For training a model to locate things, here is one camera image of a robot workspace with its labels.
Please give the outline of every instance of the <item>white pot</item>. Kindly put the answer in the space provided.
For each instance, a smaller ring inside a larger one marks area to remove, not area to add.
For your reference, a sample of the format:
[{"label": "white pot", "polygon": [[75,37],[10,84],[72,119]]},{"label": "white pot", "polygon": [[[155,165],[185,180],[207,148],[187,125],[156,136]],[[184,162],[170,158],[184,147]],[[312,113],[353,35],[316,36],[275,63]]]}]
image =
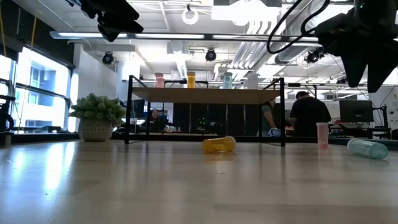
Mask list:
[{"label": "white pot", "polygon": [[81,119],[79,138],[84,141],[106,141],[112,137],[113,127],[109,121]]}]

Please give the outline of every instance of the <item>fluorescent light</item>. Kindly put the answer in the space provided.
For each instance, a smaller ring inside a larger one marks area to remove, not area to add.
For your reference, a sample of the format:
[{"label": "fluorescent light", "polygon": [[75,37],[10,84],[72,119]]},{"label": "fluorescent light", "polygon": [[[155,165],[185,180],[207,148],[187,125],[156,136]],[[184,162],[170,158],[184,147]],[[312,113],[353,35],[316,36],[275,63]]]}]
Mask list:
[{"label": "fluorescent light", "polygon": [[322,47],[321,44],[316,44],[316,43],[294,43],[292,46],[294,47]]},{"label": "fluorescent light", "polygon": [[[221,82],[221,81],[209,81],[208,83],[209,84],[223,84],[223,82]],[[232,82],[232,84],[239,85],[239,84],[242,84],[242,82]]]},{"label": "fluorescent light", "polygon": [[[91,33],[91,32],[59,32],[58,35],[60,37],[69,37],[75,39],[83,39],[83,38],[103,38],[100,33]],[[119,34],[118,38],[126,38],[127,34]]]},{"label": "fluorescent light", "polygon": [[266,41],[268,40],[268,35],[213,35],[215,40],[251,40],[251,41]]},{"label": "fluorescent light", "polygon": [[135,34],[140,39],[204,39],[204,34]]}]

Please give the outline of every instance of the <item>wooden shelf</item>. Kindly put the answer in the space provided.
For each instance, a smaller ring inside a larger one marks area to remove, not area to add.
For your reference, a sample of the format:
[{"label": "wooden shelf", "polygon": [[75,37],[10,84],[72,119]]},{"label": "wooden shelf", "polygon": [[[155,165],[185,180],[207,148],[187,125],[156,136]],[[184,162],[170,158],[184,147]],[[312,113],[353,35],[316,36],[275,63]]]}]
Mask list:
[{"label": "wooden shelf", "polygon": [[132,94],[149,102],[259,105],[278,97],[279,91],[134,87]]}]

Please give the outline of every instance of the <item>black metal frame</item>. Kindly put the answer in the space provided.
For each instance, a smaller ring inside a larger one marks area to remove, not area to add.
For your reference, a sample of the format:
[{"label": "black metal frame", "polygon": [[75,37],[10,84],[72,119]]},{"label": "black metal frame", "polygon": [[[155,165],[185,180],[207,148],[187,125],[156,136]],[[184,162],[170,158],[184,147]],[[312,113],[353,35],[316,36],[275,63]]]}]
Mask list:
[{"label": "black metal frame", "polygon": [[[203,141],[204,139],[209,139],[209,138],[220,138],[223,136],[205,136],[204,134],[202,136],[169,136],[169,135],[150,135],[149,134],[149,122],[146,122],[147,128],[146,128],[146,134],[134,134],[130,135],[130,121],[131,121],[131,106],[132,106],[132,84],[133,80],[139,81],[138,78],[136,78],[134,75],[129,76],[129,81],[128,81],[128,90],[127,90],[127,110],[126,110],[126,125],[125,125],[125,130],[124,130],[124,143],[129,144],[130,140],[142,140],[142,141],[153,141],[153,140],[158,140],[158,141]],[[175,82],[175,83],[180,83],[182,81],[167,81],[167,82]],[[204,81],[198,81],[197,83],[204,83],[208,84],[207,82]],[[261,125],[261,118],[262,118],[262,111],[261,111],[261,106],[259,105],[259,136],[258,137],[250,137],[250,136],[234,136],[234,138],[239,141],[239,142],[279,142],[281,147],[285,147],[286,145],[286,135],[285,135],[285,80],[284,78],[278,78],[274,80],[270,85],[265,87],[263,90],[268,89],[269,87],[273,86],[275,88],[276,83],[280,83],[280,131],[281,131],[281,136],[277,138],[264,138],[262,136],[262,125]],[[148,113],[147,113],[147,121],[150,118],[150,113],[149,113],[149,108],[150,108],[150,102],[148,102],[147,105],[148,108]],[[120,135],[114,136],[114,139],[122,139]]]}]

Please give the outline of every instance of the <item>window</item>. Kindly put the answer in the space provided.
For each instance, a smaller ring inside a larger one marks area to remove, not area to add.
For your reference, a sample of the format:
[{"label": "window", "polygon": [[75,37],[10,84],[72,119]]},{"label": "window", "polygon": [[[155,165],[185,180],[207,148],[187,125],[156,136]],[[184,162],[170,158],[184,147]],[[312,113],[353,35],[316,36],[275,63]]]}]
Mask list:
[{"label": "window", "polygon": [[[6,84],[0,83],[0,95],[8,95],[8,87]],[[6,100],[0,99],[0,103],[5,103]]]},{"label": "window", "polygon": [[17,83],[66,95],[69,74],[67,67],[27,48],[19,54]]},{"label": "window", "polygon": [[35,121],[35,120],[26,120],[25,121],[25,127],[42,128],[44,126],[52,126],[52,121]]},{"label": "window", "polygon": [[16,101],[11,113],[16,128],[19,124],[27,128],[64,128],[69,69],[27,48],[19,54],[17,68]]},{"label": "window", "polygon": [[14,72],[15,63],[13,60],[0,55],[0,78],[10,79],[10,74]]},{"label": "window", "polygon": [[21,127],[41,128],[47,125],[63,127],[65,107],[65,99],[61,97],[17,88],[16,110],[12,111],[11,116],[17,120],[16,127],[19,125],[19,118],[21,118]]}]

